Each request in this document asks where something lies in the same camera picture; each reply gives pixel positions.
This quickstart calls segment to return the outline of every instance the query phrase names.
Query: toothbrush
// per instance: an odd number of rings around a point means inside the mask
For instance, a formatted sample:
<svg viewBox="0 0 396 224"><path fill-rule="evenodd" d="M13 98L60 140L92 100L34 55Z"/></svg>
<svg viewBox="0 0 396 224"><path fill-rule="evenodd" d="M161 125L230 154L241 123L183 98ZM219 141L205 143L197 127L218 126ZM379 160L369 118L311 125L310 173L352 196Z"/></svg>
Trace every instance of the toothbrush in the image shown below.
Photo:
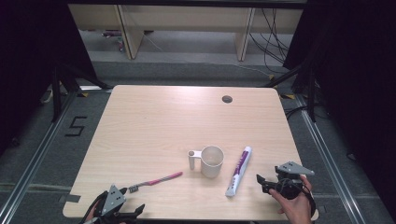
<svg viewBox="0 0 396 224"><path fill-rule="evenodd" d="M133 193L133 192L138 191L138 190L139 190L139 187L142 187L142 186L152 186L152 185L158 184L158 183L160 183L160 182L163 182L163 181L166 181L166 180L170 180L170 179L176 178L176 177L178 177L178 176L181 176L182 174L183 174L183 172L177 172L177 173L175 173L175 174L172 174L172 175L163 177L163 178L161 178L161 179L146 181L146 182L143 182L143 183L140 183L140 184L137 184L137 185L133 185L133 186L129 187L128 189L129 189L129 192L130 192L130 193Z"/></svg>

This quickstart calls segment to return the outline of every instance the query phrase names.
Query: white mug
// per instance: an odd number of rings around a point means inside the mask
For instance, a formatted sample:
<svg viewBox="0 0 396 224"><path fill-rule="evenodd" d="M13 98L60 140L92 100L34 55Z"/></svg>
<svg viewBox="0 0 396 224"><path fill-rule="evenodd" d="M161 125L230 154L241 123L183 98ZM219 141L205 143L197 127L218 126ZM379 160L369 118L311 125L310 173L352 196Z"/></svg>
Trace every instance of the white mug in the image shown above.
<svg viewBox="0 0 396 224"><path fill-rule="evenodd" d="M220 173L224 153L219 147L205 147L202 151L189 151L190 169L195 167L195 159L201 159L201 173L214 178Z"/></svg>

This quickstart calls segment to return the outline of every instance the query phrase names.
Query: floor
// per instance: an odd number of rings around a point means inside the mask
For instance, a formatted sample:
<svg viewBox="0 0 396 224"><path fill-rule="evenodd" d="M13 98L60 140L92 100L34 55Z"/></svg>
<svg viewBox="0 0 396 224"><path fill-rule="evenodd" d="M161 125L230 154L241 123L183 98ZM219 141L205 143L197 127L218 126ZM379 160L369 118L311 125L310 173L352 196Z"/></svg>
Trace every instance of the floor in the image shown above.
<svg viewBox="0 0 396 224"><path fill-rule="evenodd" d="M245 72L253 72L260 76L265 74L265 77L268 78L272 74L279 76L279 72L286 71L281 68L281 62L264 54L252 41L252 38L247 46L245 60L238 62L233 45L233 34L155 31L146 33L136 59L129 60L124 50L120 50L120 39L103 37L102 32L80 31L80 34L95 69L100 69L97 72L109 81L111 81L111 73L114 71L112 65L114 63L118 68L124 67L124 70L130 69L134 64L146 63L148 65L146 71L151 71L150 67L156 63L159 64L159 67L162 67L161 64L169 63L178 64L178 66L184 64L189 69L216 65L224 70L230 69L231 65L232 68L237 67ZM266 46L260 34L253 34L253 37ZM292 35L279 35L278 37L285 46L288 46L292 39ZM269 45L268 49L276 57L282 59L278 47ZM257 69L263 65L268 66L267 69ZM279 91L282 92L286 89L282 89L283 85L279 85L279 88L281 89ZM48 120L51 117L51 104L43 104L37 109L26 126L26 132L21 137L21 139L25 139L21 144L26 145L26 151L21 153L15 147L10 147L5 156L0 158L0 202L7 203L13 188L20 183L25 184L28 188L26 196L15 202L18 205L15 210L8 211L9 219L2 220L2 223L46 223L49 220L57 223L78 222L74 219L60 218L60 214L63 209L62 202L67 197L67 192L71 189L74 181L73 177L67 174L77 173L78 164L82 162L85 155L85 151L79 149L87 147L90 138L79 139L77 142L69 141L65 144L64 141L57 141L57 137L65 136L69 132L66 124L72 122L76 115L90 114L90 112L94 114L95 110L104 108L108 95L92 94L89 107L84 103L84 98L77 97L73 103L70 103L70 107L73 108L72 115L65 118L66 121L61 124L65 128L57 131L53 139L52 136L46 135L46 131L51 129L52 125ZM303 95L295 97L297 97L295 100L282 100L285 110L304 103ZM317 123L311 123L306 113L293 115L289 119L289 123L302 162L309 164L313 170L324 171L322 175L312 180L314 196L320 213L317 223L394 223L359 165L346 157L347 146L342 138L335 134L338 131L327 118L325 109L318 108L316 113ZM91 128L86 128L88 134L94 133L94 124L99 119L100 114L92 120L87 120L87 126L92 125ZM321 136L329 138L324 141ZM29 161L37 156L35 150L42 147L42 139L46 138L49 139L50 147L56 150L46 152L45 159L43 158L37 164L38 167L34 167L37 171L33 173L33 179L26 182L23 179L24 174L33 172L27 170L26 167L32 167ZM344 192L346 195L340 196L340 192ZM357 203L358 206L353 208L353 203Z"/></svg>

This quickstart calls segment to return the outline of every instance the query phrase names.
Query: table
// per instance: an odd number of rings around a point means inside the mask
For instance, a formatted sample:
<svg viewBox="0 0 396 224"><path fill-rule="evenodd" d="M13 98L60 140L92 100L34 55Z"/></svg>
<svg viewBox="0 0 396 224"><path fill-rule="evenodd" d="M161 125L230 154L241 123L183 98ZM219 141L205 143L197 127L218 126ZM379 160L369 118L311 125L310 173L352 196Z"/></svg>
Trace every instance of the table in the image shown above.
<svg viewBox="0 0 396 224"><path fill-rule="evenodd" d="M223 96L232 97L230 103ZM190 170L188 151L221 147L220 174L208 179ZM253 153L233 198L224 196L245 146ZM127 192L121 212L142 203L139 218L280 220L277 202L262 193L256 174L276 181L274 166L301 164L281 103L273 89L181 86L117 86L92 138L70 192L78 203L67 217L83 217L94 198L176 172L183 175Z"/></svg>

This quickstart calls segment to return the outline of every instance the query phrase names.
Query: light wood table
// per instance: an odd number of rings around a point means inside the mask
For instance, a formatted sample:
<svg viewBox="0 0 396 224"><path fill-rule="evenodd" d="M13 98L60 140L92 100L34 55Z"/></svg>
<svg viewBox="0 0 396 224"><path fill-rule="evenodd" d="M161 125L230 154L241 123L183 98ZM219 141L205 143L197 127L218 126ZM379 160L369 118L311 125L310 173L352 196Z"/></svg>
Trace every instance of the light wood table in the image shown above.
<svg viewBox="0 0 396 224"><path fill-rule="evenodd" d="M224 103L223 96L231 96ZM220 174L190 170L188 151L218 146ZM233 198L224 193L245 146L253 149ZM278 203L262 193L256 174L276 181L275 166L301 164L282 105L273 89L117 86L108 100L71 190L78 203L64 215L83 217L97 195L176 172L183 175L125 194L121 212L146 208L139 218L185 220L282 220Z"/></svg>

